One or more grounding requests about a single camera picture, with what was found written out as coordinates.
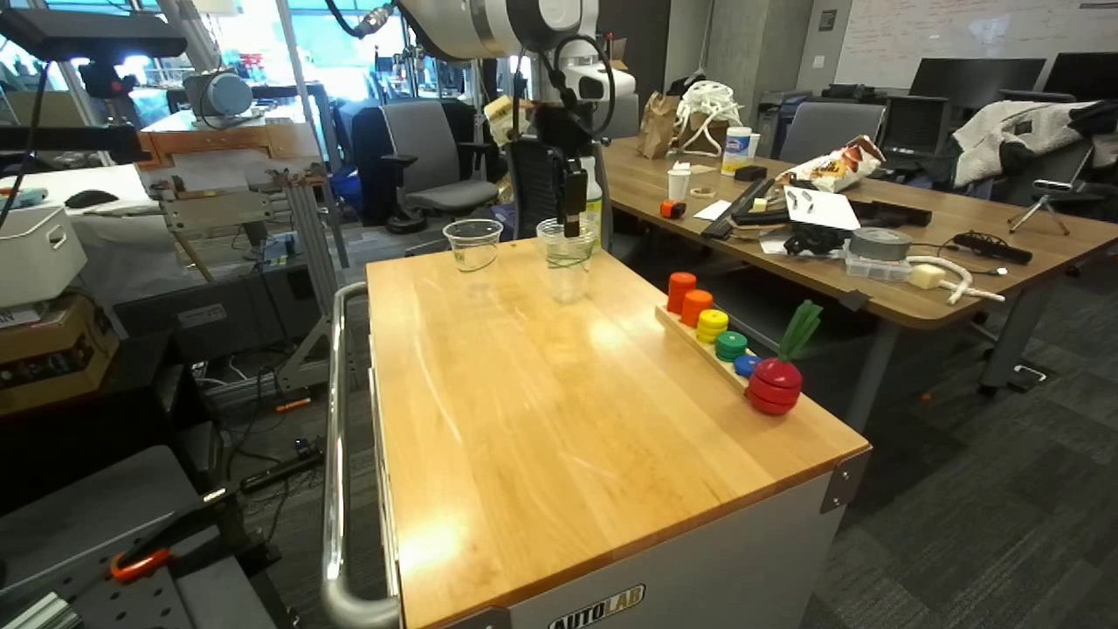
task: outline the wooden desk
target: wooden desk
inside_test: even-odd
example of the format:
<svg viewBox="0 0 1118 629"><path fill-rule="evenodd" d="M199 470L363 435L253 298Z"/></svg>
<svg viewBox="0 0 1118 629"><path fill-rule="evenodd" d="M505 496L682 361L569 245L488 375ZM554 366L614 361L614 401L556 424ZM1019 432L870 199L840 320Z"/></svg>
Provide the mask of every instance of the wooden desk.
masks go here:
<svg viewBox="0 0 1118 629"><path fill-rule="evenodd" d="M544 281L534 240L484 286L450 254L366 264L404 626L554 626L627 587L648 587L635 626L724 626L727 604L793 626L840 524L820 490L868 440L810 399L753 411L613 254L579 304Z"/></svg>
<svg viewBox="0 0 1118 629"><path fill-rule="evenodd" d="M648 159L635 154L635 138L620 138L605 151L605 170L607 170L607 199L613 210L641 216L653 224L657 230L670 230L689 240L703 240L705 220L696 220L696 207L689 210L684 220L662 220L657 207L668 188L668 159ZM989 286L998 294L1017 294L1017 311L1009 323L1002 327L1002 340L989 375L983 383L998 389L1009 377L1009 366L1017 362L1031 327L1038 323L1041 314L1041 279L1069 270L1074 260L1107 248L1118 240L1118 224L1101 224L1101 220L1079 220L1065 216L1069 236L1053 224L1053 216L1034 216L1025 224L1017 235L1005 230L1009 216L1019 216L1019 207L1005 201L989 201L989 199L972 199L972 195L949 195L949 193L934 193L934 188L913 188L913 186L890 186L890 180L859 180L849 188L853 199L882 199L882 201L898 201L898 207L919 207L934 214L930 227L905 227L913 240L919 245L948 245L960 230L989 230L1005 236L1017 248L1034 251L1026 264L1009 264L1009 277L980 277L976 286ZM948 327L968 320L983 300L966 298L960 304L948 304L940 290L916 290L905 281L876 281L864 277L849 277L844 260L832 259L789 259L789 254L765 254L758 240L703 240L713 245L746 264L776 273L797 286L809 286L824 298L849 298L859 294L868 298L864 311L882 320L876 340L870 347L870 355L864 362L853 405L847 411L849 424L864 424L875 410L882 375L888 371L895 336L898 327ZM968 270L991 270L996 260L966 254L966 251L940 251Z"/></svg>

